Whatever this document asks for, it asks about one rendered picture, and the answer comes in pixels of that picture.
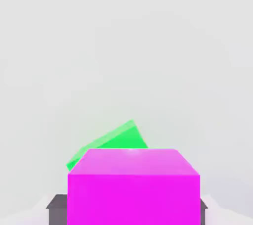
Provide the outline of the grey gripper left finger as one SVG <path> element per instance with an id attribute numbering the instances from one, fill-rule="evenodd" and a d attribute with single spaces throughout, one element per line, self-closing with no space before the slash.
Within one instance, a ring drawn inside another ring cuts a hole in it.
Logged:
<path id="1" fill-rule="evenodd" d="M 4 218 L 3 225 L 67 225 L 67 195 L 45 195 L 31 209 Z"/>

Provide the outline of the small magenta cube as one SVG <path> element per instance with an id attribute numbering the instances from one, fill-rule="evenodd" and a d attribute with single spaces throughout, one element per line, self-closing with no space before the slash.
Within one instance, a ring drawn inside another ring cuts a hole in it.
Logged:
<path id="1" fill-rule="evenodd" d="M 68 174 L 67 225 L 200 225 L 200 205 L 175 149 L 90 149 Z"/>

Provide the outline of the small green cube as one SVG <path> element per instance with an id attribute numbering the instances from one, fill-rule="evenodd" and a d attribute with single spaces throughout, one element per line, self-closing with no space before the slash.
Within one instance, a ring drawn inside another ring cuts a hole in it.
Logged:
<path id="1" fill-rule="evenodd" d="M 82 146 L 66 164 L 68 171 L 71 171 L 83 155 L 91 148 L 148 148 L 148 145 L 141 136 L 139 129 L 133 120 L 129 120 L 107 134 L 93 140 L 91 143 Z"/>

